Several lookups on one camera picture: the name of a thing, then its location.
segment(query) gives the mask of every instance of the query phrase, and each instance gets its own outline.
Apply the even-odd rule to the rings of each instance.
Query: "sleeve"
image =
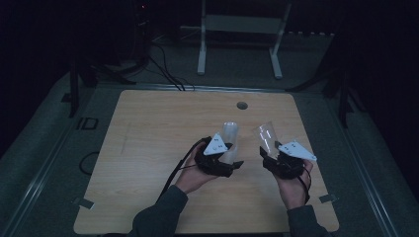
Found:
[[[127,237],[173,236],[187,201],[185,193],[171,186],[158,203],[136,215]]]
[[[290,233],[293,237],[331,237],[327,230],[317,223],[314,209],[311,205],[290,209],[289,217]]]

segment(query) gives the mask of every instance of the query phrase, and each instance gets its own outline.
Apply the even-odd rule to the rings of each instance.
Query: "wrist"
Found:
[[[176,187],[178,187],[179,190],[181,190],[185,195],[191,192],[191,189],[189,189],[187,186],[183,185],[182,183],[176,182]]]
[[[296,209],[296,208],[299,208],[299,207],[302,207],[302,206],[304,206],[304,204],[300,203],[300,202],[287,203],[286,204],[287,210]]]

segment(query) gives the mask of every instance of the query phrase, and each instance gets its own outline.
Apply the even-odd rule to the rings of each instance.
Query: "white metal stand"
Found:
[[[225,31],[225,32],[242,32],[242,33],[261,33],[261,34],[277,34],[275,45],[269,48],[272,67],[274,69],[275,78],[282,79],[280,62],[278,60],[278,49],[287,25],[287,19],[290,15],[291,3],[287,4],[285,13],[282,18],[257,18],[257,17],[236,17],[236,16],[220,16],[207,15],[206,0],[202,0],[203,8],[201,15],[201,48],[198,59],[198,74],[206,73],[206,57],[207,43],[206,31]]]

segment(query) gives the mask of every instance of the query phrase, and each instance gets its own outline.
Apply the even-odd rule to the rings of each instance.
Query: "person's left hand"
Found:
[[[201,142],[192,152],[191,156],[186,161],[185,167],[188,167],[182,170],[179,179],[176,181],[175,186],[177,186],[185,194],[193,192],[199,189],[206,182],[218,178],[218,176],[207,175],[201,171],[197,163],[195,162],[195,155],[200,150],[205,143]]]

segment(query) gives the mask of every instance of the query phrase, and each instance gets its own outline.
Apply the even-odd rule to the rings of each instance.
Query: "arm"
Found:
[[[179,216],[184,209],[187,194],[200,188],[206,182],[217,178],[202,172],[195,163],[195,155],[201,146],[198,145],[186,161],[176,184],[171,186],[153,206],[141,211],[134,219],[128,237],[165,237],[173,236],[178,225]]]
[[[313,164],[304,160],[304,167],[311,172]],[[308,186],[310,180],[307,172],[300,177]],[[311,205],[305,205],[305,190],[298,179],[282,180],[274,175],[280,188],[283,200],[289,216],[290,233],[293,237],[328,237],[327,230],[317,223],[314,209]]]

